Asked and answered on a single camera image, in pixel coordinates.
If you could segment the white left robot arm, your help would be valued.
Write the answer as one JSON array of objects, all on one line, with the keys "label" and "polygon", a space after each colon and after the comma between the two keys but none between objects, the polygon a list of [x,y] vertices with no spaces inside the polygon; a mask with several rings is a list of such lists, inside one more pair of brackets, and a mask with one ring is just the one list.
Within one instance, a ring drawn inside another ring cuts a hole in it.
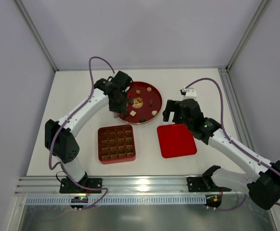
[{"label": "white left robot arm", "polygon": [[77,188],[87,190],[87,173],[78,159],[80,147],[76,137],[86,123],[101,109],[108,106],[113,113],[127,110],[127,95],[132,78],[119,71],[108,79],[101,78],[93,84],[90,95],[75,109],[57,121],[48,120],[45,124],[45,147],[49,150],[49,168],[60,165],[67,178]]}]

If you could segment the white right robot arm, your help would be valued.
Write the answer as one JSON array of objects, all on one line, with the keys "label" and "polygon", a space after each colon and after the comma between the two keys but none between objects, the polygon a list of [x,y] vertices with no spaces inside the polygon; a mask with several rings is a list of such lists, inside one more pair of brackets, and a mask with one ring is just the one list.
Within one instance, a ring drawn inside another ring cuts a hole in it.
[{"label": "white right robot arm", "polygon": [[271,162],[227,135],[220,123],[204,117],[198,102],[194,99],[168,100],[162,113],[163,121],[169,121],[171,113],[174,113],[174,123],[182,124],[195,139],[220,151],[244,172],[239,174],[220,166],[212,166],[202,175],[205,184],[244,193],[265,210],[278,204],[280,160]]}]

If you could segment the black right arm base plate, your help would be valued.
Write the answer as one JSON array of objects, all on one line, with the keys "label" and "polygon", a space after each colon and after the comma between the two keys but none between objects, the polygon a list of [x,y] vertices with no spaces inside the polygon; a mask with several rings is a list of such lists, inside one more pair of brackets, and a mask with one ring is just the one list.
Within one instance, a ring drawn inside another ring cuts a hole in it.
[{"label": "black right arm base plate", "polygon": [[203,192],[230,192],[231,189],[216,186],[210,177],[187,177],[187,186],[190,193]]}]

